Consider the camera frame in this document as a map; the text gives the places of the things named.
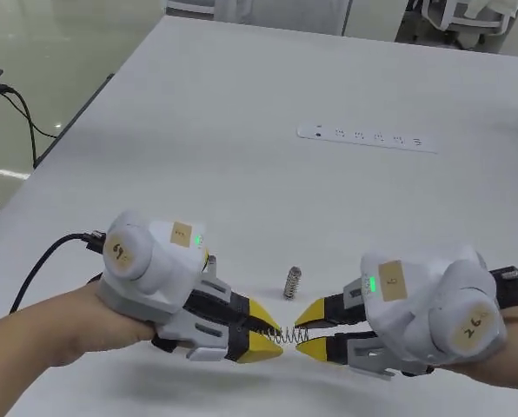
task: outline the black power cord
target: black power cord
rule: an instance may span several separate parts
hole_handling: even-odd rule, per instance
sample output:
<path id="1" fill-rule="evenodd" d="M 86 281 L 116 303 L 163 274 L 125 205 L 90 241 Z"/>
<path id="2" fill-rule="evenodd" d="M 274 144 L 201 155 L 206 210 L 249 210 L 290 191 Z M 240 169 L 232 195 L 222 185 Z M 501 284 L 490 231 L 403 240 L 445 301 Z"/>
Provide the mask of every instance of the black power cord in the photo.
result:
<path id="1" fill-rule="evenodd" d="M 14 103 L 12 102 L 12 100 L 6 96 L 6 94 L 13 94 L 14 96 L 17 97 L 17 99 L 20 101 L 20 103 L 22 104 L 22 107 L 23 107 L 23 111 L 21 111 L 19 109 L 19 107 Z M 33 160 L 33 169 L 35 169 L 38 165 L 38 162 L 37 162 L 37 145 L 35 143 L 35 130 L 39 133 L 41 133 L 42 135 L 45 135 L 47 137 L 52 137 L 52 138 L 56 138 L 56 136 L 53 136 L 53 135 L 49 135 L 47 133 L 44 133 L 42 132 L 34 123 L 33 123 L 33 119 L 31 117 L 31 113 L 30 113 L 30 110 L 29 110 L 29 107 L 27 106 L 27 103 L 25 102 L 25 100 L 23 99 L 22 95 L 17 91 L 15 90 L 14 88 L 10 87 L 9 85 L 6 85 L 6 84 L 1 84 L 0 83 L 0 95 L 4 98 L 6 98 L 13 106 L 14 108 L 19 111 L 23 117 L 25 117 L 27 119 L 27 122 L 29 124 L 29 128 L 30 128 L 30 140 L 31 140 L 31 158 Z"/>
<path id="2" fill-rule="evenodd" d="M 33 278 L 35 278 L 35 275 L 39 272 L 39 269 L 43 266 L 43 264 L 49 260 L 50 256 L 64 243 L 70 242 L 70 241 L 82 241 L 87 243 L 87 249 L 97 252 L 98 254 L 101 254 L 103 252 L 103 245 L 104 240 L 106 238 L 106 234 L 102 232 L 93 232 L 91 234 L 88 233 L 74 233 L 71 235 L 66 235 L 60 239 L 58 239 L 56 242 L 52 244 L 50 248 L 47 249 L 47 251 L 41 256 L 41 258 L 37 261 L 33 269 L 29 272 L 27 275 L 27 278 L 25 278 L 25 281 L 23 282 L 22 287 L 19 289 L 19 292 L 16 295 L 16 299 L 14 300 L 14 303 L 12 304 L 12 307 L 10 309 L 10 314 L 15 313 L 19 309 L 19 305 L 21 304 L 23 297 L 25 296 L 25 293 L 27 292 L 27 288 L 31 285 L 31 282 L 33 281 Z"/>
<path id="3" fill-rule="evenodd" d="M 16 110 L 17 110 L 17 111 L 18 111 L 18 112 L 19 112 L 23 117 L 25 117 L 25 118 L 27 119 L 27 121 L 29 121 L 29 118 L 27 117 L 27 115 L 26 115 L 25 113 L 23 113 L 23 111 L 22 111 L 22 110 L 17 106 L 17 104 L 15 104 L 15 103 L 14 103 L 14 101 L 13 101 L 11 98 L 9 98 L 8 96 L 6 96 L 4 93 L 0 93 L 0 95 L 1 95 L 2 97 L 4 97 L 6 100 L 8 100 L 8 101 L 10 102 L 10 104 L 11 104 L 12 106 L 14 106 L 14 109 L 16 109 Z M 47 137 L 49 137 L 49 138 L 51 138 L 51 139 L 57 139 L 57 138 L 58 138 L 58 136 L 51 135 L 50 133 L 45 133 L 45 132 L 43 132 L 42 130 L 40 130 L 40 129 L 38 128 L 38 126 L 37 126 L 33 121 L 31 121 L 31 124 L 33 125 L 33 129 L 35 129 L 35 130 L 36 130 L 37 132 L 39 132 L 41 135 L 43 135 L 43 136 L 47 136 Z"/>

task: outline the coil spring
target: coil spring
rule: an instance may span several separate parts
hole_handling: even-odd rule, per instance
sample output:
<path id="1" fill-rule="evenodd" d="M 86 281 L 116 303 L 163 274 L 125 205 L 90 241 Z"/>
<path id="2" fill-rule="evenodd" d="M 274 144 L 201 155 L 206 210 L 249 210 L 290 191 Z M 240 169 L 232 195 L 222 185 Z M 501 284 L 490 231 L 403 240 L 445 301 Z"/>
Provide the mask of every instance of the coil spring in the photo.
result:
<path id="1" fill-rule="evenodd" d="M 297 287 L 300 284 L 300 278 L 302 278 L 302 271 L 298 267 L 292 267 L 288 272 L 286 278 L 286 285 L 284 286 L 284 298 L 287 300 L 293 300 L 296 296 Z"/>
<path id="2" fill-rule="evenodd" d="M 297 345 L 309 340 L 309 331 L 306 328 L 283 328 L 280 332 L 270 329 L 262 332 L 262 335 L 277 345 Z"/>

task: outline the shiny floor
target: shiny floor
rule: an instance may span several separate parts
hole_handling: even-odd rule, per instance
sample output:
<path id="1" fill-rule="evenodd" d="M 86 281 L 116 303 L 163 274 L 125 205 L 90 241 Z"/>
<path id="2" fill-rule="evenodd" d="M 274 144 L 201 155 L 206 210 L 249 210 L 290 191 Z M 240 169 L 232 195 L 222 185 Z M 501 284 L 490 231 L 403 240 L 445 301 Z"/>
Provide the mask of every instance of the shiny floor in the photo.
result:
<path id="1" fill-rule="evenodd" d="M 162 16 L 160 0 L 0 0 L 0 82 L 56 135 Z M 27 122 L 0 97 L 0 206 L 31 171 Z"/>

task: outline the label sticker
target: label sticker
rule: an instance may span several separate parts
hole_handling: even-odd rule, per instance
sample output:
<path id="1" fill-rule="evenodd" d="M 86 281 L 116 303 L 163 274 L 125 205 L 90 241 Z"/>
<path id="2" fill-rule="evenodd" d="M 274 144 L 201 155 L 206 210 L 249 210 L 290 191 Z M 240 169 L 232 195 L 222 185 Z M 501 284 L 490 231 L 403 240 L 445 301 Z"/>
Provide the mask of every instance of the label sticker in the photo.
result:
<path id="1" fill-rule="evenodd" d="M 406 280 L 400 261 L 391 261 L 379 265 L 381 292 L 384 301 L 405 300 L 408 298 Z"/>
<path id="2" fill-rule="evenodd" d="M 452 343 L 462 352 L 472 351 L 488 332 L 494 318 L 487 305 L 477 304 L 454 332 Z"/>
<path id="3" fill-rule="evenodd" d="M 134 261 L 134 256 L 123 244 L 119 235 L 111 235 L 104 243 L 104 253 L 114 262 L 115 266 L 125 271 Z"/>
<path id="4" fill-rule="evenodd" d="M 184 248 L 189 248 L 191 244 L 191 226 L 180 222 L 174 222 L 170 243 L 174 243 Z"/>

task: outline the white chair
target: white chair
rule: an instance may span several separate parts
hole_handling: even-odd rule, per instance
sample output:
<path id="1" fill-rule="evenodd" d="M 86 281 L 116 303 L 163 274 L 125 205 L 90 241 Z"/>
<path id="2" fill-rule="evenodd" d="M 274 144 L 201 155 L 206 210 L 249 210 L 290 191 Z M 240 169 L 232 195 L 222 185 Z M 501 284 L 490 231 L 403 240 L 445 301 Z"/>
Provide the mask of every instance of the white chair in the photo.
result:
<path id="1" fill-rule="evenodd" d="M 442 5 L 442 1 L 445 2 L 444 9 L 442 10 L 442 18 L 439 22 L 438 14 L 435 12 L 436 8 L 431 8 L 431 4 Z M 466 17 L 457 17 L 455 15 L 458 4 L 469 4 L 469 0 L 441 0 L 435 2 L 432 0 L 423 0 L 422 4 L 422 15 L 427 19 L 433 27 L 437 30 L 451 30 L 453 24 L 465 26 L 466 28 L 472 28 L 473 31 L 481 32 L 485 35 L 502 35 L 506 33 L 508 29 L 508 23 L 510 17 L 492 12 L 495 16 L 495 20 L 478 20 L 468 19 Z"/>
<path id="2" fill-rule="evenodd" d="M 215 20 L 341 36 L 350 0 L 215 0 Z"/>
<path id="3" fill-rule="evenodd" d="M 215 14 L 215 0 L 161 0 L 163 12 L 167 9 L 189 11 L 191 13 Z"/>

